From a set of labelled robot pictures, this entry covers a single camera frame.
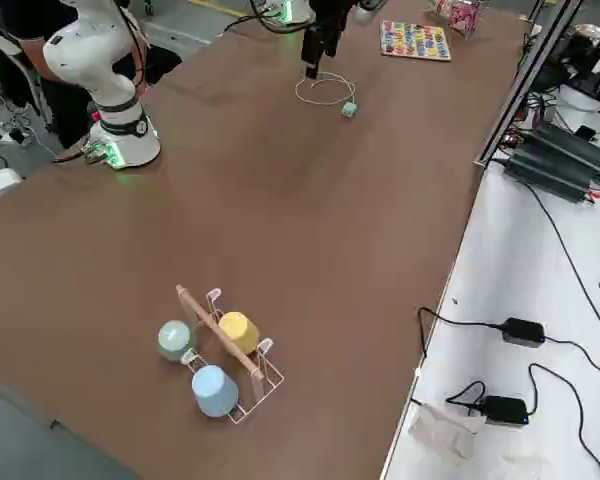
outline table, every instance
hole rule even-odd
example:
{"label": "table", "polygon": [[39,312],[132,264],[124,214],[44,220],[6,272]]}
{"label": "table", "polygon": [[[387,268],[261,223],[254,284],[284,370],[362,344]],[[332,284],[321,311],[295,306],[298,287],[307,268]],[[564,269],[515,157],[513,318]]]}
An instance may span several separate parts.
{"label": "table", "polygon": [[[600,113],[582,112],[580,94],[567,86],[554,92],[561,117],[576,130],[587,125],[600,132]],[[599,109],[589,99],[586,109]],[[592,141],[600,147],[600,134]],[[508,155],[501,152],[498,158]],[[570,204],[536,189],[565,240],[585,287],[600,311],[600,201],[595,208]],[[600,324],[542,210],[530,192],[493,162],[482,179],[469,224],[440,305],[440,314],[460,322],[501,323],[510,316],[540,322],[545,333],[580,343],[600,365]],[[481,379],[488,394],[515,396],[533,405],[527,368],[541,363],[571,381],[583,401],[584,438],[600,459],[600,373],[571,346],[547,344],[538,350],[503,343],[486,329],[453,328],[441,322],[431,336],[429,357],[414,382],[413,397],[454,411],[444,399]],[[535,459],[543,479],[600,479],[600,470],[578,443],[578,407],[567,385],[534,372],[538,413],[515,431],[487,427],[476,438],[475,456],[466,464],[442,461],[408,434],[417,407],[407,405],[397,434],[387,480],[406,475],[432,480],[511,478],[505,457]]]}
{"label": "table", "polygon": [[[391,2],[323,62],[357,83],[352,121],[295,98],[300,36],[245,26],[144,97],[156,162],[47,168],[5,196],[0,382],[145,478],[377,476],[412,312],[445,284],[524,30],[489,11],[470,41],[449,33],[448,64],[381,57],[379,20],[422,9]],[[222,287],[276,340],[285,383],[244,425],[203,418],[157,354],[177,283]]]}

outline person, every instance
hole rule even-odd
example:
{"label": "person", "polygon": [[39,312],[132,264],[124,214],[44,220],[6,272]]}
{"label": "person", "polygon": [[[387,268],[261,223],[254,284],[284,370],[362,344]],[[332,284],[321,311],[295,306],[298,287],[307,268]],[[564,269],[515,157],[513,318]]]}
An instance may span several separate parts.
{"label": "person", "polygon": [[[128,7],[129,0],[115,0]],[[63,147],[69,148],[89,130],[87,107],[89,93],[75,85],[65,83],[49,68],[43,54],[44,44],[55,32],[78,18],[75,8],[60,0],[0,0],[0,23],[6,32],[20,44],[23,52],[37,70],[44,98],[53,113],[53,129]],[[136,35],[140,52],[132,53],[113,65],[116,73],[125,75],[141,94],[147,83],[154,84],[179,63],[180,57],[156,46],[147,49],[143,39]],[[145,67],[145,79],[142,69]]]}

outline colorful puzzle board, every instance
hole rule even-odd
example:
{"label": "colorful puzzle board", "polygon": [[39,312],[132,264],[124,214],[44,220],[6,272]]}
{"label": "colorful puzzle board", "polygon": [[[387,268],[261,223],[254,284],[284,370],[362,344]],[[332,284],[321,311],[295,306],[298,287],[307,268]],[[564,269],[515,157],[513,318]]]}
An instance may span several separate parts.
{"label": "colorful puzzle board", "polygon": [[380,48],[383,55],[451,60],[449,44],[440,27],[384,20],[380,24]]}

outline yellow cup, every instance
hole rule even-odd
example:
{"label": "yellow cup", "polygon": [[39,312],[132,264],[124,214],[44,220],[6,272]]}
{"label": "yellow cup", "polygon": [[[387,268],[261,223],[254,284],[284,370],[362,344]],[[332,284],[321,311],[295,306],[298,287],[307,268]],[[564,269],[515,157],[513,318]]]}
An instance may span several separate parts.
{"label": "yellow cup", "polygon": [[225,314],[218,323],[220,328],[243,353],[253,352],[260,341],[260,332],[251,320],[240,312]]}

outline blue cup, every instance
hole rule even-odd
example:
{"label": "blue cup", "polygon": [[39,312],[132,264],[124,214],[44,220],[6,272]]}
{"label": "blue cup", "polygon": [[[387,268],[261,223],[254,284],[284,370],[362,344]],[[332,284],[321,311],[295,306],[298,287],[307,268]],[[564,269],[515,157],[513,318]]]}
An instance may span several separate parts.
{"label": "blue cup", "polygon": [[238,404],[238,386],[216,365],[206,365],[191,380],[191,389],[202,413],[208,417],[228,415]]}

